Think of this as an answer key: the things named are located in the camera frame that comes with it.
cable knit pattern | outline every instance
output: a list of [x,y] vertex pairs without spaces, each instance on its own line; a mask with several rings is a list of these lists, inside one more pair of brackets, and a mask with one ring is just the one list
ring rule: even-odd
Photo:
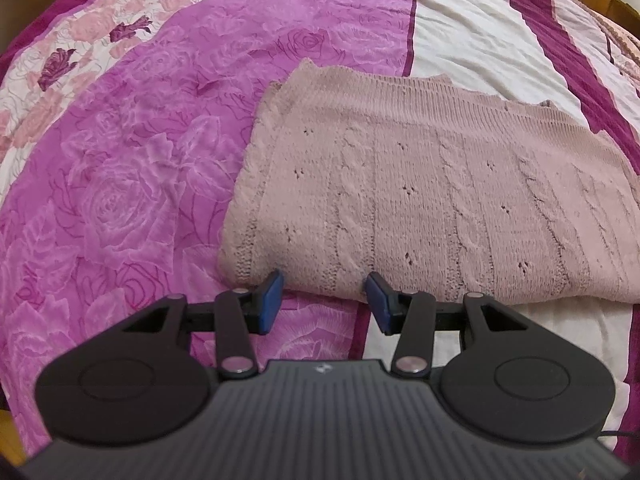
[[304,60],[258,108],[220,267],[356,300],[376,270],[446,301],[633,303],[639,190],[608,134],[551,102]]

dark purple rose print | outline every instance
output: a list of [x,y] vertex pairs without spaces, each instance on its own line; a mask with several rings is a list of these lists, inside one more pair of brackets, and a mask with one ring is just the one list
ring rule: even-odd
[[67,72],[73,70],[73,68],[78,64],[77,61],[69,64],[69,58],[71,58],[71,55],[75,51],[76,50],[74,48],[70,48],[69,50],[57,48],[56,51],[47,58],[44,62],[42,74],[38,79],[38,86],[43,92]]
[[111,40],[111,43],[116,43],[116,41],[133,38],[136,35],[136,31],[139,28],[151,33],[151,31],[149,30],[149,25],[151,25],[152,23],[153,22],[147,16],[142,16],[141,18],[138,18],[135,22],[131,23],[130,25],[125,25],[124,22],[119,23],[109,33],[109,39]]

logo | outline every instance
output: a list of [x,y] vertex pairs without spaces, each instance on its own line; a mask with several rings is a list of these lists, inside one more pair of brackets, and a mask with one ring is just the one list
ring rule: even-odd
[[327,364],[327,363],[322,363],[321,365],[318,365],[315,368],[316,372],[318,372],[320,374],[327,374],[333,369],[334,369],[334,367],[332,367],[330,364]]

ribbed black surface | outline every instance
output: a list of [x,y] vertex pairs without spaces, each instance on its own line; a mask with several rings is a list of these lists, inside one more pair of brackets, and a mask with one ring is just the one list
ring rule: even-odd
[[549,450],[485,441],[450,420],[426,384],[395,380],[378,362],[331,362],[325,373],[321,365],[272,362],[258,378],[225,383],[168,437],[127,449],[55,442],[22,470],[33,480],[618,480],[626,472],[593,440]]

white stripe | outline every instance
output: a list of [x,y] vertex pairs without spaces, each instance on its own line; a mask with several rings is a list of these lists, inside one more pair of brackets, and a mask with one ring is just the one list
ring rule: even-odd
[[[589,60],[598,79],[611,92],[616,108],[635,128],[637,135],[640,131],[640,100],[631,81],[620,75],[620,70],[611,63],[604,32],[588,12],[571,0],[553,1],[556,21],[569,34],[578,50]],[[611,43],[611,49],[612,52],[620,52],[613,43]]]
[[0,163],[0,205],[4,200],[5,193],[9,189],[9,186],[18,178],[22,168],[27,162],[27,158],[31,153],[31,150],[35,147],[35,144],[29,142],[22,148],[16,148],[15,146],[9,147],[2,163]]
[[[469,90],[534,104],[551,99],[588,126],[579,99],[568,90],[565,79],[546,58],[509,0],[417,1],[411,76],[445,73],[456,85]],[[516,309],[590,352],[609,368],[616,381],[616,400],[605,428],[619,428],[629,396],[623,380],[628,367],[632,306],[595,298],[565,298]],[[382,359],[388,367],[397,342],[397,336],[382,335],[372,318],[364,358]],[[437,334],[434,366],[446,364],[459,352],[457,334]],[[606,441],[611,448],[615,443],[615,438]]]
[[505,99],[551,99],[587,125],[579,99],[509,0],[417,1],[411,76],[445,73],[462,88]]

